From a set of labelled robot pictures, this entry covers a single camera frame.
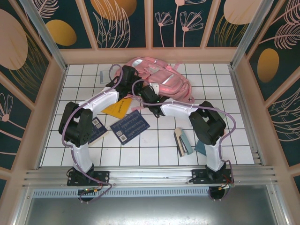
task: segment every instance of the barcode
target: barcode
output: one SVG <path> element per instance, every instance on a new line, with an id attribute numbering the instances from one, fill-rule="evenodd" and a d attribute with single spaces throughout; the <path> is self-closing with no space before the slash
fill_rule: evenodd
<path id="1" fill-rule="evenodd" d="M 94 126 L 97 125 L 98 123 L 99 123 L 99 121 L 97 119 L 93 120 Z"/>
<path id="2" fill-rule="evenodd" d="M 125 137 L 125 135 L 120 136 L 120 139 L 124 142 L 127 140 L 127 138 Z"/>
<path id="3" fill-rule="evenodd" d="M 120 130 L 117 132 L 117 136 L 118 136 L 118 137 L 120 137 L 122 134 L 123 134 L 123 133 L 122 133 L 122 131 L 120 131 Z"/>

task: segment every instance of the flower illustration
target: flower illustration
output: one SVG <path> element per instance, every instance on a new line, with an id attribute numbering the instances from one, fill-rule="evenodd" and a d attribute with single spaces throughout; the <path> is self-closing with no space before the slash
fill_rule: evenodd
<path id="1" fill-rule="evenodd" d="M 7 99 L 5 99 L 4 94 L 3 93 L 0 94 L 0 121 L 9 122 L 9 123 L 15 125 L 16 127 L 25 130 L 25 128 L 15 124 L 14 122 L 9 120 L 9 115 L 10 115 L 11 109 L 13 107 L 13 102 L 14 102 L 14 98 L 12 96 L 7 95 Z M 22 140 L 22 138 L 14 136 L 10 133 L 7 133 L 4 130 L 0 130 L 0 133 L 3 133 L 5 135 L 12 137 L 14 139 L 17 139 L 19 141 Z"/>
<path id="2" fill-rule="evenodd" d="M 175 23 L 174 23 L 174 47 L 176 47 L 176 22 L 177 22 L 177 14 L 178 14 L 178 7 L 183 5 L 195 5 L 195 4 L 201 4 L 206 2 L 206 0 L 175 0 L 175 3 L 177 5 L 176 12 L 175 12 Z"/>
<path id="3" fill-rule="evenodd" d="M 170 15 L 170 12 L 162 13 L 162 14 L 157 12 L 157 13 L 155 13 L 155 19 L 159 25 L 161 43 L 162 43 L 163 47 L 165 47 L 164 41 L 163 41 L 163 35 L 161 33 L 161 27 L 173 24 L 172 17 Z"/>
<path id="4" fill-rule="evenodd" d="M 203 23 L 201 22 L 201 12 L 193 13 L 191 12 L 187 17 L 187 12 L 180 13 L 180 23 L 183 30 L 182 47 L 184 47 L 184 35 L 186 32 L 191 30 L 200 30 L 203 28 Z"/>
<path id="5" fill-rule="evenodd" d="M 13 107 L 13 101 L 14 99 L 12 96 L 7 95 L 7 100 L 5 100 L 4 94 L 0 94 L 0 121 L 9 121 L 9 114 Z"/>
<path id="6" fill-rule="evenodd" d="M 183 6 L 183 5 L 194 5 L 204 3 L 206 0 L 175 0 L 176 5 Z"/>

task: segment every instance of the white tile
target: white tile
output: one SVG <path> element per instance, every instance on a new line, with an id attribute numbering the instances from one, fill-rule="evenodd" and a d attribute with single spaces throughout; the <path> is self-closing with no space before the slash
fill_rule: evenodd
<path id="1" fill-rule="evenodd" d="M 225 129 L 225 133 L 224 134 L 228 134 L 229 130 Z M 222 145 L 223 146 L 232 146 L 232 142 L 231 142 L 231 137 L 227 136 L 223 141 L 222 141 Z"/>
<path id="2" fill-rule="evenodd" d="M 197 157 L 198 157 L 198 164 L 199 165 L 206 165 L 206 156 L 197 152 Z"/>
<path id="3" fill-rule="evenodd" d="M 187 75 L 192 86 L 203 86 L 201 75 Z"/>
<path id="4" fill-rule="evenodd" d="M 254 164 L 249 146 L 234 146 L 237 164 Z"/>
<path id="5" fill-rule="evenodd" d="M 240 113 L 238 101 L 236 99 L 223 99 L 224 109 L 227 113 Z"/>
<path id="6" fill-rule="evenodd" d="M 221 99 L 210 99 L 208 100 L 208 102 L 210 102 L 214 108 L 224 110 L 223 102 Z"/>
<path id="7" fill-rule="evenodd" d="M 134 139 L 129 141 L 127 144 L 122 145 L 122 147 L 139 147 L 140 146 L 140 136 L 136 136 Z"/>
<path id="8" fill-rule="evenodd" d="M 89 148 L 90 158 L 94 166 L 100 166 L 102 148 Z"/>
<path id="9" fill-rule="evenodd" d="M 176 147 L 174 130 L 159 130 L 158 143 L 160 147 Z"/>
<path id="10" fill-rule="evenodd" d="M 61 121 L 62 115 L 56 115 L 54 118 L 54 123 L 52 126 L 52 130 L 58 130 L 60 126 L 60 121 Z"/>
<path id="11" fill-rule="evenodd" d="M 200 64 L 201 74 L 215 74 L 213 64 Z"/>
<path id="12" fill-rule="evenodd" d="M 179 165 L 198 165 L 197 153 L 193 151 L 192 154 L 184 154 L 183 157 L 179 157 Z"/>
<path id="13" fill-rule="evenodd" d="M 105 127 L 107 130 L 111 130 L 110 126 L 114 123 L 116 123 L 117 121 L 119 121 L 120 119 L 113 117 L 111 115 L 107 115 L 106 116 L 106 122 L 105 122 Z"/>
<path id="14" fill-rule="evenodd" d="M 141 147 L 157 147 L 158 132 L 157 130 L 145 130 L 141 132 Z"/>
<path id="15" fill-rule="evenodd" d="M 206 99 L 221 99 L 219 87 L 204 87 Z"/>
<path id="16" fill-rule="evenodd" d="M 186 64 L 187 74 L 201 74 L 199 64 Z"/>
<path id="17" fill-rule="evenodd" d="M 112 131 L 103 137 L 103 148 L 104 147 L 121 147 L 121 142 Z"/>
<path id="18" fill-rule="evenodd" d="M 71 149 L 66 148 L 64 157 L 62 159 L 61 166 L 73 166 L 73 164 L 74 164 L 74 161 L 72 159 Z"/>
<path id="19" fill-rule="evenodd" d="M 83 72 L 83 65 L 70 65 L 67 71 L 68 75 L 81 75 Z"/>
<path id="20" fill-rule="evenodd" d="M 235 130 L 231 134 L 231 139 L 232 139 L 232 143 L 234 146 L 235 145 L 249 145 L 246 130 L 244 130 L 244 129 Z"/>
<path id="21" fill-rule="evenodd" d="M 76 100 L 87 100 L 93 96 L 94 88 L 80 88 Z"/>
<path id="22" fill-rule="evenodd" d="M 64 148 L 47 148 L 43 166 L 60 166 Z"/>
<path id="23" fill-rule="evenodd" d="M 158 148 L 140 148 L 140 165 L 158 165 Z"/>
<path id="24" fill-rule="evenodd" d="M 229 74 L 229 69 L 227 64 L 214 64 L 217 74 Z"/>
<path id="25" fill-rule="evenodd" d="M 159 147 L 159 165 L 178 165 L 177 148 Z"/>
<path id="26" fill-rule="evenodd" d="M 173 116 L 161 116 L 158 119 L 158 129 L 160 130 L 174 130 L 175 118 Z"/>
<path id="27" fill-rule="evenodd" d="M 231 164 L 236 164 L 232 146 L 222 146 L 222 157 L 223 160 L 230 160 Z"/>
<path id="28" fill-rule="evenodd" d="M 194 131 L 193 130 L 183 130 L 183 132 L 186 134 L 190 145 L 194 148 L 195 147 Z"/>
<path id="29" fill-rule="evenodd" d="M 193 129 L 191 122 L 189 119 L 175 118 L 176 119 L 176 128 L 181 129 Z"/>
<path id="30" fill-rule="evenodd" d="M 100 74 L 100 71 L 109 70 L 111 66 L 112 66 L 112 64 L 99 64 L 98 65 L 97 75 Z"/>
<path id="31" fill-rule="evenodd" d="M 100 82 L 100 76 L 99 75 L 96 76 L 95 87 L 105 87 L 107 84 L 108 83 L 101 83 Z"/>
<path id="32" fill-rule="evenodd" d="M 82 75 L 96 75 L 98 64 L 85 64 L 83 67 Z"/>
<path id="33" fill-rule="evenodd" d="M 62 115 L 65 111 L 66 104 L 68 104 L 70 101 L 59 101 L 56 114 Z"/>
<path id="34" fill-rule="evenodd" d="M 96 94 L 99 94 L 102 90 L 103 90 L 103 88 L 94 88 L 93 96 L 95 96 Z"/>
<path id="35" fill-rule="evenodd" d="M 192 96 L 195 99 L 205 99 L 203 87 L 192 87 Z"/>
<path id="36" fill-rule="evenodd" d="M 122 148 L 120 165 L 139 165 L 139 148 Z"/>
<path id="37" fill-rule="evenodd" d="M 158 119 L 154 115 L 143 115 L 144 119 L 150 125 L 148 130 L 157 130 L 158 129 Z"/>
<path id="38" fill-rule="evenodd" d="M 78 88 L 64 88 L 60 100 L 75 101 Z"/>
<path id="39" fill-rule="evenodd" d="M 103 148 L 101 166 L 119 166 L 121 148 Z"/>
<path id="40" fill-rule="evenodd" d="M 128 108 L 126 114 L 132 113 L 132 108 L 140 107 L 140 106 L 141 106 L 141 103 L 140 103 L 139 101 L 133 100 L 133 101 L 131 102 L 130 107 Z"/>
<path id="41" fill-rule="evenodd" d="M 203 86 L 218 86 L 216 75 L 202 75 Z"/>
<path id="42" fill-rule="evenodd" d="M 95 79 L 95 75 L 82 76 L 79 87 L 93 88 L 95 86 Z"/>
<path id="43" fill-rule="evenodd" d="M 233 86 L 230 75 L 217 74 L 217 81 L 219 86 Z"/>
<path id="44" fill-rule="evenodd" d="M 64 88 L 78 88 L 81 76 L 67 76 Z"/>
<path id="45" fill-rule="evenodd" d="M 233 87 L 220 87 L 222 99 L 236 99 Z"/>
<path id="46" fill-rule="evenodd" d="M 181 63 L 177 68 L 178 73 L 180 74 L 186 74 L 186 68 L 184 66 L 184 63 Z"/>
<path id="47" fill-rule="evenodd" d="M 241 114 L 230 114 L 230 115 L 234 118 L 234 120 L 236 122 L 236 128 L 237 129 L 245 128 Z M 227 116 L 226 116 L 226 118 L 227 118 L 228 128 L 232 129 L 233 128 L 233 121 Z"/>
<path id="48" fill-rule="evenodd" d="M 50 139 L 48 142 L 47 147 L 57 147 L 57 148 L 64 148 L 65 146 L 61 143 L 61 134 L 58 131 L 51 131 Z"/>

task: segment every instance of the enclosure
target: enclosure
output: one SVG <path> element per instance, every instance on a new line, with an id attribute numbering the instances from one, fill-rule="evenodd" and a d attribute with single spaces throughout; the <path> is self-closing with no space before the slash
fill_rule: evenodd
<path id="1" fill-rule="evenodd" d="M 0 23 L 1 224 L 300 224 L 299 0 L 2 0 Z M 90 157 L 113 189 L 89 206 L 67 186 L 66 104 L 99 93 L 100 74 L 135 57 L 179 63 L 194 104 L 235 119 L 222 143 L 228 198 L 189 182 L 206 156 L 180 157 L 173 133 L 194 149 L 191 124 L 140 108 L 150 127 L 125 145 L 110 128 L 120 119 L 97 115 L 108 134 Z"/>

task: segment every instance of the leaf illustration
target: leaf illustration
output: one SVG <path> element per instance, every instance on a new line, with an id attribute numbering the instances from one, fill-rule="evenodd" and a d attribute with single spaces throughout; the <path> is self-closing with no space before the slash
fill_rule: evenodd
<path id="1" fill-rule="evenodd" d="M 128 46 L 130 41 L 130 24 L 123 8 L 115 1 L 115 7 L 108 0 L 95 0 L 98 12 L 102 16 L 94 16 L 98 24 L 97 43 L 100 48 L 120 48 Z"/>
<path id="2" fill-rule="evenodd" d="M 266 41 L 274 40 L 276 48 L 292 49 L 300 40 L 300 23 L 282 25 L 274 37 L 261 41 L 259 44 Z"/>
<path id="3" fill-rule="evenodd" d="M 58 9 L 58 0 L 33 0 L 33 3 L 42 18 L 51 18 Z"/>
<path id="4" fill-rule="evenodd" d="M 289 0 L 285 7 L 284 19 L 290 25 L 300 22 L 300 0 Z"/>

